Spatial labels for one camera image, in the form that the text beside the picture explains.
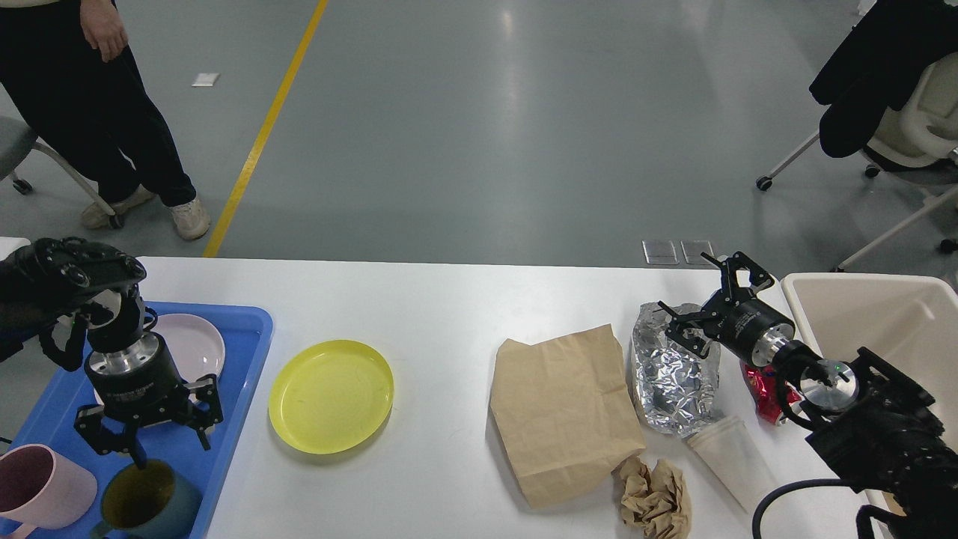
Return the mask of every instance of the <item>blue tray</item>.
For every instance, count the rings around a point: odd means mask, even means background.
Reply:
[[[203,502],[189,539],[202,539],[213,519],[219,491],[226,480],[226,470],[240,439],[242,424],[249,411],[253,391],[260,379],[266,352],[273,337],[273,319],[256,307],[196,305],[190,303],[147,302],[157,314],[188,313],[202,316],[213,323],[226,343],[226,361],[218,380],[219,400],[223,406],[223,422],[210,434],[210,451],[203,451],[196,433],[174,423],[147,427],[138,432],[140,443],[149,458],[166,461],[173,469],[199,488]],[[43,443],[54,451],[86,468],[97,478],[97,500],[78,521],[63,529],[37,529],[31,539],[89,537],[90,529],[100,521],[100,499],[106,484],[124,467],[132,463],[126,456],[98,456],[73,429],[77,407],[96,404],[93,387],[83,370],[54,375],[12,447],[27,443]],[[114,432],[116,425],[109,425]],[[0,534],[13,532],[18,523],[0,518]],[[114,531],[111,537],[122,537]]]

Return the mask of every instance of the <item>person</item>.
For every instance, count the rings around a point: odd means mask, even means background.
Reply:
[[[184,240],[210,228],[111,0],[0,0],[0,83],[117,214],[158,195]],[[109,219],[91,204],[80,222],[99,228]]]

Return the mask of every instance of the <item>robotic arm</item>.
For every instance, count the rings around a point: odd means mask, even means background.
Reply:
[[[156,314],[138,284],[146,277],[135,258],[80,238],[37,240],[0,262],[0,361],[39,336],[57,365],[83,366],[103,405],[80,407],[75,429],[98,454],[130,454],[141,468],[147,458],[136,439],[140,428],[172,420],[196,430],[208,450],[207,430],[222,421],[216,375],[188,384],[163,337],[150,331]],[[58,320],[71,325],[63,350],[53,339]],[[84,361],[86,342],[93,351]],[[121,422],[122,431],[105,427],[105,417]]]
[[[806,441],[842,479],[829,484],[890,492],[904,509],[902,517],[864,505],[856,517],[859,538],[873,538],[872,518],[898,539],[955,536],[958,456],[942,441],[944,426],[928,409],[935,399],[867,348],[859,348],[850,363],[819,357],[793,338],[791,320],[758,298],[757,292],[774,284],[767,271],[741,252],[722,261],[702,256],[721,271],[721,288],[698,313],[679,315],[660,302],[672,317],[666,335],[704,357],[707,342],[688,332],[701,329],[749,365],[775,368],[782,411],[811,431]],[[739,285],[739,270],[749,271],[749,287]],[[808,419],[791,410],[787,383],[805,397],[800,406]],[[756,539],[764,509],[790,490],[783,487],[759,505],[752,524]]]

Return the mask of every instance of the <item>plate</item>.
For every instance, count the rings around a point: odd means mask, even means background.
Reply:
[[[269,394],[276,434],[314,455],[355,447],[392,407],[393,371],[376,350],[355,340],[329,340],[300,352]]]
[[[188,384],[207,374],[219,376],[223,371],[226,345],[219,330],[206,318],[183,313],[161,315],[150,331],[163,336],[173,355],[176,370]],[[96,391],[93,396],[97,404],[103,404]],[[196,402],[193,395],[190,395],[190,400]]]

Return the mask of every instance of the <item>yellow plate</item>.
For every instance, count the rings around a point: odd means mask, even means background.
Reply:
[[[292,447],[339,453],[371,436],[393,407],[393,371],[355,340],[321,342],[280,371],[269,394],[269,420]]]

